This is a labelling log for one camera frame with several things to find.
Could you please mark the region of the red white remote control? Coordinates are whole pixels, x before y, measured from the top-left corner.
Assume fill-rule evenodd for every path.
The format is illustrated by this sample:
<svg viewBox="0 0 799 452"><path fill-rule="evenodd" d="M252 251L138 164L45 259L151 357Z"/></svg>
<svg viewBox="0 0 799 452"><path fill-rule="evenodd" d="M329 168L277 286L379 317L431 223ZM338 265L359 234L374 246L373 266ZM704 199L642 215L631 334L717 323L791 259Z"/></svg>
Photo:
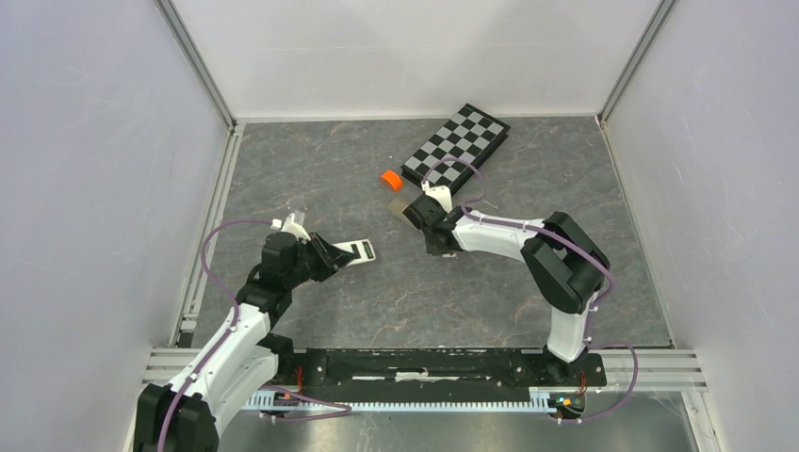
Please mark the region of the red white remote control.
<svg viewBox="0 0 799 452"><path fill-rule="evenodd" d="M376 260L376 252L368 239L338 242L334 243L334 246L353 255L353 259L347 263L347 266L357 266Z"/></svg>

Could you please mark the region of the white beige remote control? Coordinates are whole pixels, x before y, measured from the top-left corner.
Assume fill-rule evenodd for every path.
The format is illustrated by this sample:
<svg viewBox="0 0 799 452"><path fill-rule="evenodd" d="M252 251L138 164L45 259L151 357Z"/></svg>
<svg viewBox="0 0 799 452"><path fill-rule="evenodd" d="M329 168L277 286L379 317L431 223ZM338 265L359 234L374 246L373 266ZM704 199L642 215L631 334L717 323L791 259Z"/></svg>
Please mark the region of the white beige remote control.
<svg viewBox="0 0 799 452"><path fill-rule="evenodd" d="M402 198L394 198L388 205L388 211L394 215L396 218L399 218L406 223L409 223L410 220L404 215L404 211L409 206L409 203L402 199Z"/></svg>

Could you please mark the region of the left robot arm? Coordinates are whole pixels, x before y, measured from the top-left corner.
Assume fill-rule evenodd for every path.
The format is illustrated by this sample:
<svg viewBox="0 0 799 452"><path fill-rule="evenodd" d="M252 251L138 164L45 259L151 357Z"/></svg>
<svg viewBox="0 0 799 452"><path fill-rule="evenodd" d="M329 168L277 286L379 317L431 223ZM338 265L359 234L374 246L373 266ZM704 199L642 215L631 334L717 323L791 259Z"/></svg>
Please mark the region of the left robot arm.
<svg viewBox="0 0 799 452"><path fill-rule="evenodd" d="M167 383L150 383L140 393L134 450L218 450L227 426L262 385L285 383L295 374L295 357L267 345L293 290L373 258L358 241L336 246L301 228L269 234L260 263L209 342Z"/></svg>

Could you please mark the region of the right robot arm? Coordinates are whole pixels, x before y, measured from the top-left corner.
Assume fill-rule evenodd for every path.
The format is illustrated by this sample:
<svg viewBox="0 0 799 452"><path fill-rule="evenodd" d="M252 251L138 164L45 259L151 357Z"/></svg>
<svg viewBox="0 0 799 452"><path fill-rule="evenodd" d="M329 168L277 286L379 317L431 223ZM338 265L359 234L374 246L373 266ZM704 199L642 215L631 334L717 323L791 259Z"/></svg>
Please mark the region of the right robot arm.
<svg viewBox="0 0 799 452"><path fill-rule="evenodd" d="M431 255L484 252L525 264L551 307L546 376L567 384L581 373L588 311L611 292L615 279L605 253L569 215L502 218L463 206L447 210L429 195L417 197L402 215L422 232Z"/></svg>

